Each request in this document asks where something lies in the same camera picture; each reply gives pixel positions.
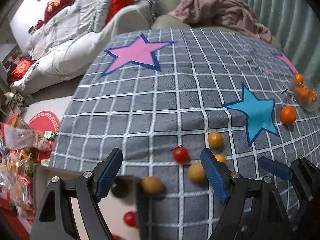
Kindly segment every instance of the floor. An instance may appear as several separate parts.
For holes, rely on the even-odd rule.
[[[81,79],[82,76],[52,85],[34,93],[32,95],[32,104],[26,111],[24,120],[29,122],[36,114],[47,110],[53,112],[61,121]]]

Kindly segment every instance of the plastic container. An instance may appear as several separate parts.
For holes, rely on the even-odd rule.
[[[294,75],[292,77],[291,86],[295,99],[303,109],[313,112],[319,108],[319,96],[308,79],[304,79],[303,84],[301,85]]]

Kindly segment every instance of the blue gripper pad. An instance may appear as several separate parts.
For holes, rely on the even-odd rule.
[[[214,194],[223,203],[226,203],[228,200],[228,195],[226,193],[225,182],[221,177],[220,173],[218,172],[218,169],[216,168],[216,166],[213,164],[212,160],[208,156],[208,154],[211,154],[212,157],[215,158],[211,152],[206,153],[204,150],[202,150],[200,155],[201,165],[204,168],[204,172],[209,179],[209,182],[214,191]]]
[[[112,182],[115,180],[116,175],[121,167],[122,160],[122,151],[120,149],[113,149],[107,160],[104,161],[108,162],[108,164],[105,167],[104,171],[101,171],[101,175],[97,181],[95,197],[98,202],[100,202],[103,198],[105,198],[108,195]]]
[[[293,176],[292,171],[285,164],[266,157],[259,158],[258,165],[265,171],[283,180],[291,180]]]

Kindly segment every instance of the tomato stem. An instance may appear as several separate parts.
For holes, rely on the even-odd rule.
[[[174,151],[175,149],[178,149],[179,147],[183,147],[183,145],[179,145],[179,146],[175,147],[174,149],[172,149],[171,151]]]

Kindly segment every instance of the blue star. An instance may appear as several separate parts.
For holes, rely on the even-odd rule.
[[[261,131],[270,132],[279,136],[279,132],[272,120],[275,108],[274,99],[257,99],[242,83],[242,100],[224,104],[223,106],[228,109],[240,111],[246,115],[245,130],[247,133],[248,147],[251,146]]]

